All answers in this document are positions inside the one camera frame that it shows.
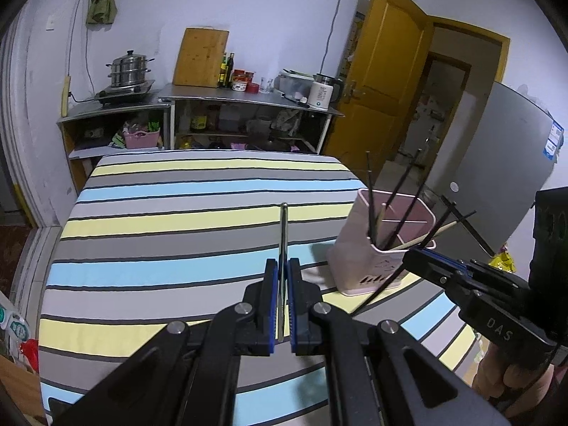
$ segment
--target gray refrigerator door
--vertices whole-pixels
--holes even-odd
[[[552,172],[544,153],[552,119],[516,91],[494,83],[473,140],[455,171],[458,191],[443,194],[470,218],[490,247],[498,251],[517,228]],[[437,216],[444,208],[436,204]],[[487,261],[487,254],[462,226],[439,237],[442,254]]]

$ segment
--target open door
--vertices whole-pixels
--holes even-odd
[[[379,174],[411,106],[432,41],[431,19],[412,0],[371,0],[345,95],[324,153],[364,180],[365,152]]]

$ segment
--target silver bolt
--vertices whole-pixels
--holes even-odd
[[[315,303],[313,305],[313,310],[318,314],[329,314],[331,312],[331,306],[328,303]]]
[[[173,322],[168,323],[166,329],[168,330],[168,333],[181,334],[185,330],[185,323],[181,320],[174,320]]]
[[[381,322],[381,330],[383,330],[385,333],[394,334],[398,331],[398,328],[398,323],[396,323],[394,320],[383,320]]]
[[[235,305],[235,312],[237,314],[247,315],[252,311],[252,306],[249,303],[239,303]]]

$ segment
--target bottle label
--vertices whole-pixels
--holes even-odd
[[[18,338],[20,341],[26,342],[29,339],[28,329],[25,325],[13,321],[10,324],[10,328],[12,329],[13,334],[16,335],[16,338]]]

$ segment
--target human hand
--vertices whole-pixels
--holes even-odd
[[[471,386],[485,400],[489,400],[490,397],[500,397],[505,391],[505,387],[513,389],[526,388],[542,373],[541,368],[526,370],[517,365],[505,367],[500,360],[498,347],[490,343],[487,354],[479,363],[477,374],[473,378]],[[535,384],[526,393],[522,394],[513,405],[507,408],[505,416],[511,418],[535,408],[548,392],[553,376],[554,366],[549,365],[546,372]]]

